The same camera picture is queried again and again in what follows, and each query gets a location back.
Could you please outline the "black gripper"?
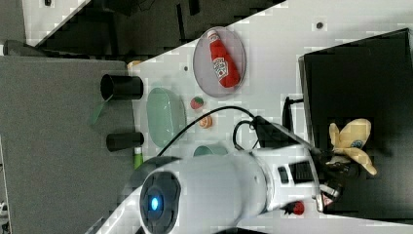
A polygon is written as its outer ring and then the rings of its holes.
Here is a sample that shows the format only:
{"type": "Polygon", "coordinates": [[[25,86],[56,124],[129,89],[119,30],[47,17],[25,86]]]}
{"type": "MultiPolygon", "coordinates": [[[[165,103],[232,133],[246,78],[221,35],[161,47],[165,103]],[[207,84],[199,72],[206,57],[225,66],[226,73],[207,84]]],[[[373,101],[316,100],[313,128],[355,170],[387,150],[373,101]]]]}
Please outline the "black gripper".
{"type": "Polygon", "coordinates": [[[346,183],[359,175],[359,166],[332,151],[313,148],[311,155],[319,177],[319,189],[325,204],[337,202],[344,193],[346,183]]]}

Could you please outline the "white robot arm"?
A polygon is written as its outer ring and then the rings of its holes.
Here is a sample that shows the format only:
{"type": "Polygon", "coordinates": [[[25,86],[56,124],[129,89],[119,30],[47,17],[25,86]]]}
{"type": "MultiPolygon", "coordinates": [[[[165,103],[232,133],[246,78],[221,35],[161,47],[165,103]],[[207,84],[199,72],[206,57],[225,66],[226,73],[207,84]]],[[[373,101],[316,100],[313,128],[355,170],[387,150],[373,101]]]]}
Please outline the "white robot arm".
{"type": "Polygon", "coordinates": [[[161,156],[132,174],[119,206],[86,234],[215,234],[273,210],[295,213],[338,200],[346,162],[322,161],[311,144],[279,124],[259,124],[262,148],[190,158],[161,156]]]}

